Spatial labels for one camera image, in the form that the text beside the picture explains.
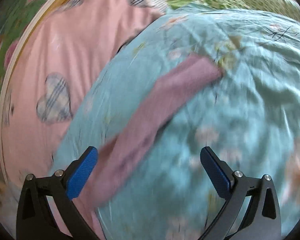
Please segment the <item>turquoise floral bed sheet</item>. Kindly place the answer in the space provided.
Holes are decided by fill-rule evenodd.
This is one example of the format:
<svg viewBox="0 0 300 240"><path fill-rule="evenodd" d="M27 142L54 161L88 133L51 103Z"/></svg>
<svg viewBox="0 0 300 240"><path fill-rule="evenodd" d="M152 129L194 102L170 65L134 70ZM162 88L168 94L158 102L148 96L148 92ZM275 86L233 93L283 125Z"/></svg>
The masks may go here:
<svg viewBox="0 0 300 240"><path fill-rule="evenodd" d="M197 239L222 206L199 155L273 178L282 234L300 219L300 22L255 10L190 4L168 12L120 51L93 84L51 171L121 132L155 81L189 54L225 70L158 133L124 186L95 209L106 239Z"/></svg>

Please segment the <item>mauve knit sweater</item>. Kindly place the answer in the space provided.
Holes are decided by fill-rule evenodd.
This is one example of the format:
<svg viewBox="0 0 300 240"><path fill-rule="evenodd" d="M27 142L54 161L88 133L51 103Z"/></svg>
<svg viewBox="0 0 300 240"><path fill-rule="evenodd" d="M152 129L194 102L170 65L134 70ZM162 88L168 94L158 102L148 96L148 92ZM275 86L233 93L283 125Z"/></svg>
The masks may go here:
<svg viewBox="0 0 300 240"><path fill-rule="evenodd" d="M189 55L158 78L125 128L98 151L98 161L75 205L104 239L95 209L107 202L136 169L154 143L158 130L206 85L222 77L222 70L203 56Z"/></svg>

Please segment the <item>pink quilt with plaid hearts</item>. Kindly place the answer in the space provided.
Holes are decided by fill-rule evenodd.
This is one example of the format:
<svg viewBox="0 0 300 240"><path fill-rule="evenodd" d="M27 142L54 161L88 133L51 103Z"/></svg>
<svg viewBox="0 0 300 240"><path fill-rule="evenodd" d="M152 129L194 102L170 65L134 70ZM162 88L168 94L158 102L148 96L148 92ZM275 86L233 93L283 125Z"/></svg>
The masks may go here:
<svg viewBox="0 0 300 240"><path fill-rule="evenodd" d="M25 177L47 175L102 69L166 8L164 0L70 0L35 27L9 66L0 96L0 156L7 177L0 221L12 236Z"/></svg>

